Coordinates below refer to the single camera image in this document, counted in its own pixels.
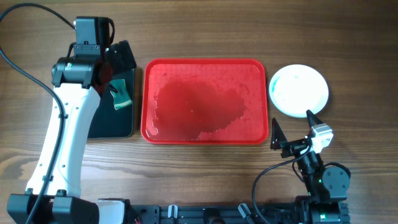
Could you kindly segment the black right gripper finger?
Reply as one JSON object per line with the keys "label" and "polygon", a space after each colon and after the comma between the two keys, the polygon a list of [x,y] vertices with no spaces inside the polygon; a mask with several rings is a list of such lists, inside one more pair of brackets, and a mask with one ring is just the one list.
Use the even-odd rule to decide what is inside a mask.
{"label": "black right gripper finger", "polygon": [[271,123],[272,123],[272,135],[271,135],[270,148],[273,150],[285,148],[288,145],[288,141],[279,123],[275,118],[272,118]]}
{"label": "black right gripper finger", "polygon": [[315,114],[313,114],[311,110],[306,110],[306,114],[308,125],[310,128],[318,124],[323,124],[323,121],[321,121]]}

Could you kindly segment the white stained plate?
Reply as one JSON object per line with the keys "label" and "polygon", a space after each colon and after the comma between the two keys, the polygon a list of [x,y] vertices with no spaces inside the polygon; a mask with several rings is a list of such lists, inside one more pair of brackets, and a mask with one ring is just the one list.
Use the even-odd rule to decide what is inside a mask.
{"label": "white stained plate", "polygon": [[306,111],[317,114],[327,104],[329,87],[323,75],[312,67],[292,64],[278,70],[269,82],[274,106],[293,118],[304,118]]}

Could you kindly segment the green yellow sponge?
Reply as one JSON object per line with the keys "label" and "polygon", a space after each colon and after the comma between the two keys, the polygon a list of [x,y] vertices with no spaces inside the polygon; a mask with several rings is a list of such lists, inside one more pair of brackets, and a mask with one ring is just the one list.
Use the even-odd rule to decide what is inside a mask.
{"label": "green yellow sponge", "polygon": [[111,80],[109,90],[113,97],[113,105],[115,110],[120,110],[132,105],[132,99],[127,91],[125,79]]}

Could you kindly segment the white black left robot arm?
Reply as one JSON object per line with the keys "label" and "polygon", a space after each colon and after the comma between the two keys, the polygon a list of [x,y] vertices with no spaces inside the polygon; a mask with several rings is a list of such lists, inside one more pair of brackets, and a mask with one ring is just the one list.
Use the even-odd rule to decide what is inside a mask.
{"label": "white black left robot arm", "polygon": [[81,163],[91,122],[115,73],[132,72],[136,62],[128,41],[100,52],[75,45],[73,57],[53,66],[53,109],[43,149],[23,194],[12,194],[7,212],[16,223],[138,223],[128,199],[81,196]]}

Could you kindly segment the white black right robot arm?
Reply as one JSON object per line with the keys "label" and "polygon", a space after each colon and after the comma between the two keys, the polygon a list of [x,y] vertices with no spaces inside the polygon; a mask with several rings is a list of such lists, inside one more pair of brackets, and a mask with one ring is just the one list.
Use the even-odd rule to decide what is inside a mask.
{"label": "white black right robot arm", "polygon": [[306,111],[308,134],[299,140],[288,141],[277,120],[272,119],[271,149],[282,151],[281,157],[294,157],[295,172],[305,184],[307,196],[298,196],[294,202],[293,219],[296,223],[350,223],[347,191],[351,172],[337,162],[324,163],[321,151],[333,139],[333,130]]}

